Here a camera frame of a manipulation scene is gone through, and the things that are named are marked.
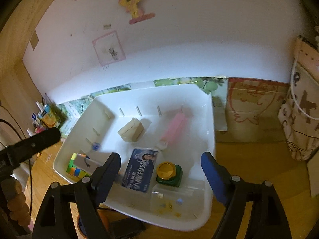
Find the person left hand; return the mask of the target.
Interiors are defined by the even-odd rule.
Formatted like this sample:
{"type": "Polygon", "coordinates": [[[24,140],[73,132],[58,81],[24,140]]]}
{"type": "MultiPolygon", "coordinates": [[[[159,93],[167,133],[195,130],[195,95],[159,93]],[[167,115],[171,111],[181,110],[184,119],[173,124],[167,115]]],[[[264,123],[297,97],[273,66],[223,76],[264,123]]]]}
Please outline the person left hand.
{"type": "Polygon", "coordinates": [[[11,188],[13,189],[15,195],[13,198],[8,200],[7,208],[10,210],[10,218],[17,221],[22,227],[27,227],[31,222],[31,217],[29,214],[29,207],[26,203],[26,197],[22,192],[22,185],[15,178],[12,179],[13,184],[11,188]]]}

